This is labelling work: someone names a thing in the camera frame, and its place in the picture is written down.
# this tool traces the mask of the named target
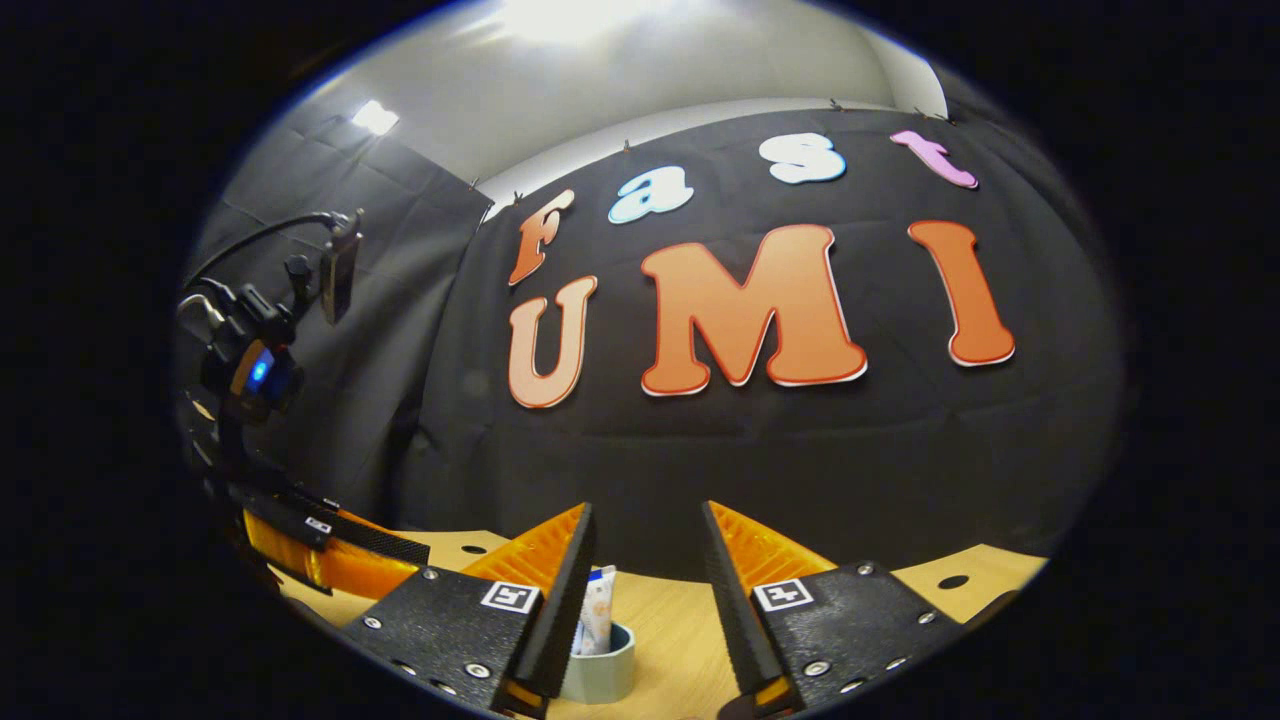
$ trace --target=table surface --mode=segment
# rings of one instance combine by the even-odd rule
[[[424,533],[403,537],[431,546],[431,565],[461,570],[477,555],[462,550],[494,550],[506,538],[486,530]],[[956,621],[973,618],[1000,594],[1023,587],[1046,559],[978,544],[946,557],[895,570],[893,575]],[[316,592],[276,573],[280,591],[334,625],[346,625],[374,605],[372,600],[333,591]],[[938,583],[968,577],[960,587],[941,589]],[[618,571],[613,588],[613,619],[636,635],[635,688],[609,705],[580,705],[553,700],[548,720],[654,717],[712,720],[737,697],[737,684],[724,648],[716,600],[708,583],[669,580]]]

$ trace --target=orange letter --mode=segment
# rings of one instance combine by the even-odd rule
[[[566,190],[520,224],[520,256],[516,258],[516,269],[511,272],[508,286],[515,287],[543,264],[543,251],[538,245],[550,245],[556,240],[556,231],[559,229],[559,210],[564,210],[572,204],[573,191]]]
[[[778,351],[765,365],[773,382],[805,386],[851,380],[867,354],[849,340],[827,251],[829,228],[787,225],[764,236],[746,284],[737,284],[700,243],[666,247],[640,269],[658,286],[658,359],[640,379],[649,395],[692,395],[710,368],[694,357],[694,325],[721,372],[742,386],[755,369],[769,320]]]
[[[586,332],[586,299],[595,292],[595,275],[579,278],[556,293],[564,318],[561,323],[561,356],[549,375],[534,368],[538,347],[538,319],[547,300],[535,297],[511,311],[511,357],[507,383],[511,396],[525,407],[550,407],[568,397],[582,374],[582,333]]]
[[[951,300],[956,332],[947,346],[957,365],[993,365],[1014,356],[1014,333],[1000,322],[982,265],[973,252],[973,231],[943,220],[922,220],[906,228],[911,240],[929,249]]]

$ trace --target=white ceiling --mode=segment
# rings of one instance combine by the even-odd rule
[[[461,3],[371,49],[320,92],[378,100],[401,115],[390,131],[401,142],[463,179],[485,181],[480,190],[499,200],[573,169],[530,172],[540,154],[561,163],[584,155],[549,152],[558,146],[593,133],[599,145],[614,126],[635,133],[649,115],[667,118],[663,132],[680,129],[672,118],[692,127],[705,117],[673,113],[681,109],[749,114],[772,105],[732,101],[826,106],[835,97],[946,114],[927,63],[799,0]]]

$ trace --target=toothpaste tube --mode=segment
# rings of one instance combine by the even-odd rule
[[[613,629],[613,579],[617,568],[608,565],[593,570],[586,579],[586,597],[577,616],[572,655],[605,655],[609,652],[609,634]]]

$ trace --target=cup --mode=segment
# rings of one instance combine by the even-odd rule
[[[564,669],[561,698],[584,705],[617,702],[635,684],[636,637],[626,625],[613,623],[605,655],[571,655]]]

